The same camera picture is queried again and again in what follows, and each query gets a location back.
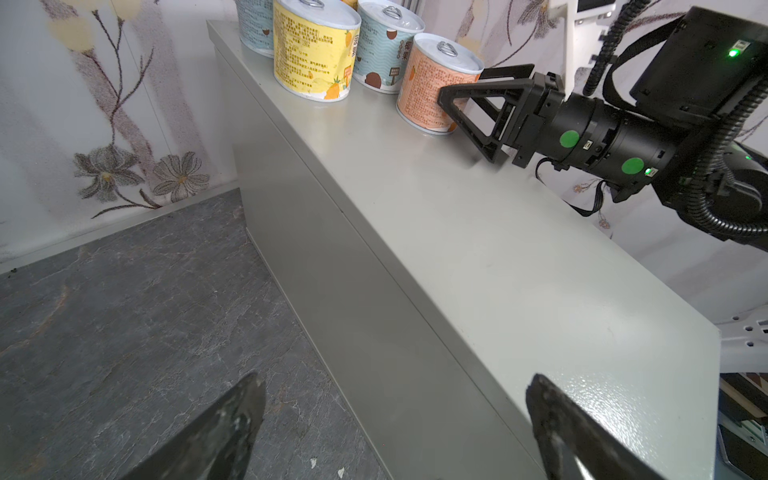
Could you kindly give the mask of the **light blue labelled can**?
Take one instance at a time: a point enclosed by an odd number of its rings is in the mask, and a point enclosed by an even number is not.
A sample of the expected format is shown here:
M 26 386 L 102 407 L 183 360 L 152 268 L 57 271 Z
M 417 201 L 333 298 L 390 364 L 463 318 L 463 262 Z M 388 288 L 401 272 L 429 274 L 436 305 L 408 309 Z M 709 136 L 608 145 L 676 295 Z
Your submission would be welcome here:
M 273 1 L 236 0 L 241 42 L 254 52 L 273 58 Z

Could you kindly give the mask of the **brown labelled can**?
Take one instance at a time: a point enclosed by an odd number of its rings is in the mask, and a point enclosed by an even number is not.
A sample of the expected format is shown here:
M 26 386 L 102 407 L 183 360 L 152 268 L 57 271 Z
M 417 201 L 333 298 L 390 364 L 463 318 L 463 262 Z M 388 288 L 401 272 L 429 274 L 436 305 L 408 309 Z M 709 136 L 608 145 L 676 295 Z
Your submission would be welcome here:
M 440 90 L 475 83 L 483 61 L 471 50 L 444 37 L 416 34 L 396 108 L 410 125 L 429 134 L 448 135 L 457 126 L 438 104 Z

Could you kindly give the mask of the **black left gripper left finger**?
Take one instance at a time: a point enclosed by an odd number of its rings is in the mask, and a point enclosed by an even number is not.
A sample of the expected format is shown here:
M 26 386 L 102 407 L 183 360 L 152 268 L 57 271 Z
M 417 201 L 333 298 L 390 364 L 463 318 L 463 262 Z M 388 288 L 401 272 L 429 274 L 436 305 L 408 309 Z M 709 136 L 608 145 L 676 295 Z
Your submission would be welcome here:
M 242 479 L 266 407 L 266 385 L 245 375 L 126 479 Z

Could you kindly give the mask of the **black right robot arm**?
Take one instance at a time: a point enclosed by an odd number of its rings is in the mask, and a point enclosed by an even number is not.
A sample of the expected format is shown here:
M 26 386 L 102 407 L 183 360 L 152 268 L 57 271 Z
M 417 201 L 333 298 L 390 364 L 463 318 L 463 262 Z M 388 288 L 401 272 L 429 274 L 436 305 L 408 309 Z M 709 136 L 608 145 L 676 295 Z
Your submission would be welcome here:
M 491 163 L 584 171 L 596 207 L 652 187 L 685 223 L 765 249 L 767 159 L 738 135 L 767 98 L 766 27 L 694 7 L 620 49 L 643 8 L 622 9 L 579 93 L 516 65 L 443 87 L 438 104 Z

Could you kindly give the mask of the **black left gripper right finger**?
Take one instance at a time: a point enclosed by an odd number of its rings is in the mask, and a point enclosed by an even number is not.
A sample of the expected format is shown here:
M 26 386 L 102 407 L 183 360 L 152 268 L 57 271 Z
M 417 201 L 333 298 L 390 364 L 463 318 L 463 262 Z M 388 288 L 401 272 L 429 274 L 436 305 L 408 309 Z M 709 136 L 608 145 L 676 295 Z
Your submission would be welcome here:
M 548 377 L 537 373 L 526 389 L 545 475 L 549 479 L 659 479 Z

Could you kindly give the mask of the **yellow can with silver lid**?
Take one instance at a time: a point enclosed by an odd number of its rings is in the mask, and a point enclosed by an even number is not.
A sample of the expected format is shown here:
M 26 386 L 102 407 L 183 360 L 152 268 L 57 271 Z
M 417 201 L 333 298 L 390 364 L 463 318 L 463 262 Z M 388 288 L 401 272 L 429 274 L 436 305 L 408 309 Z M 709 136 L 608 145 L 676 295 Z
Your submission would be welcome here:
M 273 3 L 274 76 L 293 94 L 316 102 L 349 95 L 362 19 L 342 1 Z

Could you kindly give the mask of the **grey metal cabinet counter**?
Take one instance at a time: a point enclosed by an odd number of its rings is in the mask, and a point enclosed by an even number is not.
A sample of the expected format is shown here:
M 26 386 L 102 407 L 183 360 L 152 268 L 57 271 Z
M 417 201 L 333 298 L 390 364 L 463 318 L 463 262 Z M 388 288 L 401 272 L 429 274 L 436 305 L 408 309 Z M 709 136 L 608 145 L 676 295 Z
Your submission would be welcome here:
M 712 477 L 709 320 L 525 171 L 208 32 L 248 235 L 389 477 L 542 478 L 539 373 L 663 477 Z

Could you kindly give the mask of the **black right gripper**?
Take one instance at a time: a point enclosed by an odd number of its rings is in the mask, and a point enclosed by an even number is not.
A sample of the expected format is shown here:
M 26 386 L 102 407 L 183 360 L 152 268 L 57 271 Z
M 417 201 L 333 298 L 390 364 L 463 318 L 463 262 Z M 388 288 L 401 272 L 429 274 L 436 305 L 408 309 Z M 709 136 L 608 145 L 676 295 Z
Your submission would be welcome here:
M 534 64 L 486 68 L 477 83 L 440 89 L 438 105 L 492 164 L 526 168 L 538 137 L 563 102 L 563 80 L 554 73 L 534 73 Z

